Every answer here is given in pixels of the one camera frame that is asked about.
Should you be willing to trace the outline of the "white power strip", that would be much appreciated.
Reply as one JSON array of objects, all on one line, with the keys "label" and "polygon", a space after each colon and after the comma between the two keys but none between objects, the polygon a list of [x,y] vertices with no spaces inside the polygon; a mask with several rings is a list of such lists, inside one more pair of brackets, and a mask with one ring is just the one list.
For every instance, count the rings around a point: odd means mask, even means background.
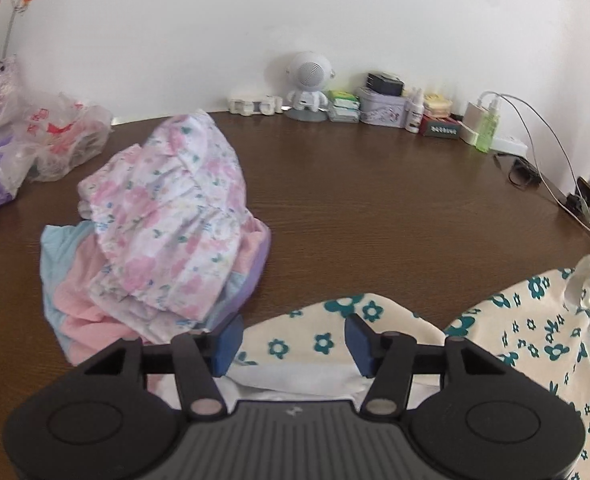
[{"label": "white power strip", "polygon": [[[478,134],[471,128],[466,127],[466,125],[461,125],[460,139],[466,144],[475,146],[476,142],[478,142]],[[525,157],[528,151],[526,144],[519,139],[513,138],[513,136],[508,136],[508,138],[495,136],[490,149],[498,153],[522,157]]]}]

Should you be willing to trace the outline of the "floral tin box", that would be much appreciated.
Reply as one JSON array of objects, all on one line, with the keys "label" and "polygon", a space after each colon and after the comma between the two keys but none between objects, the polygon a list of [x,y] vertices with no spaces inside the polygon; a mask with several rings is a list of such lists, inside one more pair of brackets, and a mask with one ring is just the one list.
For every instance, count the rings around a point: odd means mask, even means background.
[{"label": "floral tin box", "polygon": [[402,128],[406,124],[407,99],[404,96],[387,96],[369,88],[356,91],[360,101],[360,121],[370,126]]}]

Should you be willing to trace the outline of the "white clip row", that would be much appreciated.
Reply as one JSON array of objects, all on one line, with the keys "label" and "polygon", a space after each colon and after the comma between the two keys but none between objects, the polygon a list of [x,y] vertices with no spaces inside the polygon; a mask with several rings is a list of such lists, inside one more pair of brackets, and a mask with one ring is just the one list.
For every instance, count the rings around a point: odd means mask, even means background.
[{"label": "white clip row", "polygon": [[228,110],[232,115],[251,117],[255,115],[272,116],[283,113],[283,99],[281,96],[266,94],[255,98],[231,98]]}]

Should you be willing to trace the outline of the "yellow cake box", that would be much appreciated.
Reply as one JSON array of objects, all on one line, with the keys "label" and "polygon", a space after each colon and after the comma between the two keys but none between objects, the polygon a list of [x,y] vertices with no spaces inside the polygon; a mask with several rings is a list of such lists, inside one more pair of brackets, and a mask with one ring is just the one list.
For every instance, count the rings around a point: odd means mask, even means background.
[{"label": "yellow cake box", "polygon": [[438,93],[426,93],[424,114],[435,118],[447,118],[452,114],[452,100]]}]

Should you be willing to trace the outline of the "black device on tin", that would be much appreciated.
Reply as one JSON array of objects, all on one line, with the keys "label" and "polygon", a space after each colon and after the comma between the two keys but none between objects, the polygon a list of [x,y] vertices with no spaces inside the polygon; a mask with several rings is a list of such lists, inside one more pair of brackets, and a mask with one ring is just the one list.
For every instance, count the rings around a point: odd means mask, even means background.
[{"label": "black device on tin", "polygon": [[370,72],[365,81],[367,88],[382,96],[402,96],[405,84],[394,75],[382,72]]}]

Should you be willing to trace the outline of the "pink floral folded clothes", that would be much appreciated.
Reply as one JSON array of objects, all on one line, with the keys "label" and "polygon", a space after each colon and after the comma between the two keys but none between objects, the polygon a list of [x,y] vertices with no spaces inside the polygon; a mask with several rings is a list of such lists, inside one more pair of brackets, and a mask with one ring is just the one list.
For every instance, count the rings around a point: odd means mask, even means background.
[{"label": "pink floral folded clothes", "polygon": [[270,231],[246,207],[237,154],[201,110],[112,156],[78,193],[105,259],[91,300],[144,339],[212,330],[255,289]]}]

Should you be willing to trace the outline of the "black phone stand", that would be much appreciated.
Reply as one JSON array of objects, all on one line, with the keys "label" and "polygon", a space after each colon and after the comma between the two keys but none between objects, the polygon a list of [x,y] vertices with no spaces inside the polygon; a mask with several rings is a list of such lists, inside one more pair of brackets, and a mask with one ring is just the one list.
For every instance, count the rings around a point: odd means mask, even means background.
[{"label": "black phone stand", "polygon": [[590,226],[590,184],[582,177],[575,182],[575,191],[566,196],[566,208]]}]

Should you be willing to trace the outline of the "white spray bottle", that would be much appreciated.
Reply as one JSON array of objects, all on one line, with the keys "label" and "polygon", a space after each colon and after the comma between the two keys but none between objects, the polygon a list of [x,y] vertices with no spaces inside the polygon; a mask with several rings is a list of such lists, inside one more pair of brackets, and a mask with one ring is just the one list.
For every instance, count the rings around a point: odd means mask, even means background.
[{"label": "white spray bottle", "polygon": [[418,133],[424,115],[424,93],[417,88],[407,102],[405,129],[410,133]]}]

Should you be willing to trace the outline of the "green white small boxes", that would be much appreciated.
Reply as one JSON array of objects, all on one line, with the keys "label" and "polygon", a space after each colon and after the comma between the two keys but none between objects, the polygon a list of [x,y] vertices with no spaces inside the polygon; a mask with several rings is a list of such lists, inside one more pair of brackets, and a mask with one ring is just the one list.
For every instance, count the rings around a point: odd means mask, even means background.
[{"label": "green white small boxes", "polygon": [[327,90],[327,99],[327,117],[331,122],[359,122],[360,101],[353,93]]}]

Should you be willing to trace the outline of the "white charger plug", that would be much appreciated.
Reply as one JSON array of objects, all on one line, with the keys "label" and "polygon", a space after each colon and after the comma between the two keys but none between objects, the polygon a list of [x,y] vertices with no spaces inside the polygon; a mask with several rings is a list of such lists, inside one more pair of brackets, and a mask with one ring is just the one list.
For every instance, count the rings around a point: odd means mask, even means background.
[{"label": "white charger plug", "polygon": [[485,113],[486,108],[484,106],[481,106],[478,102],[469,102],[462,117],[462,125],[466,129],[478,133]]}]

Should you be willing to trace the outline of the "cream teal flower garment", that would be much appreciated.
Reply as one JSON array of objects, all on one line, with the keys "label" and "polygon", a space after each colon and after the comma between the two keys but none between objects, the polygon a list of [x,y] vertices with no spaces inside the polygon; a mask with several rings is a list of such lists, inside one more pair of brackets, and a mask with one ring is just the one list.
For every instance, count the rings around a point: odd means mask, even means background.
[{"label": "cream teal flower garment", "polygon": [[571,476],[590,479],[590,256],[493,294],[444,330],[372,292],[319,302],[249,327],[218,382],[229,408],[240,400],[361,404],[370,382],[345,346],[344,324],[352,314],[378,333],[395,330],[420,344],[466,337],[571,404],[586,428]]}]

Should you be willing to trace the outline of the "clear plastic bag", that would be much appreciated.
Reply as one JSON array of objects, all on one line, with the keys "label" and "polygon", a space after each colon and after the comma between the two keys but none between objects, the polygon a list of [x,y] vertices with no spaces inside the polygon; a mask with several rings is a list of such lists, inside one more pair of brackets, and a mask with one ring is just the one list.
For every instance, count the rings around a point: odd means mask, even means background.
[{"label": "clear plastic bag", "polygon": [[26,179],[53,182],[104,150],[112,113],[65,93],[17,90],[1,108],[0,182],[15,195]]}]

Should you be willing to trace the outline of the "dark red gift box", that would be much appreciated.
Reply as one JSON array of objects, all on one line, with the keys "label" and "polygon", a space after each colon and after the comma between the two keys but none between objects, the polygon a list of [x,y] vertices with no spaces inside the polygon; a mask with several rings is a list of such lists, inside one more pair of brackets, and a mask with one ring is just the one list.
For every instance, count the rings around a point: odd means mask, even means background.
[{"label": "dark red gift box", "polygon": [[423,115],[420,134],[440,139],[458,139],[460,136],[461,124],[450,117],[434,117]]}]

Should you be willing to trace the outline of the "green spray bottle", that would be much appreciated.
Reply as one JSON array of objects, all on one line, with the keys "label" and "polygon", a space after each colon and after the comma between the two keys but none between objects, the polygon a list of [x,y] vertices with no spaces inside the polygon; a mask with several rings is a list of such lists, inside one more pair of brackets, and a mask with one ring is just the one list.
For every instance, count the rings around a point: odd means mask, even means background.
[{"label": "green spray bottle", "polygon": [[499,124],[499,106],[499,96],[495,96],[486,108],[478,125],[478,140],[475,143],[475,148],[482,153],[488,153],[492,147]]}]

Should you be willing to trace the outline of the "white round robot toy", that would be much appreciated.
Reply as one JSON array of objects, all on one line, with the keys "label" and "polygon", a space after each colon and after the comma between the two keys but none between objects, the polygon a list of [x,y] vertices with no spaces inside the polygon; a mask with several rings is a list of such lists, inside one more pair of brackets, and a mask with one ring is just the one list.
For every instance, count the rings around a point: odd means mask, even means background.
[{"label": "white round robot toy", "polygon": [[286,97],[288,118],[300,122],[325,122],[329,99],[324,89],[335,77],[331,62],[315,52],[299,52],[286,69],[292,90]]}]

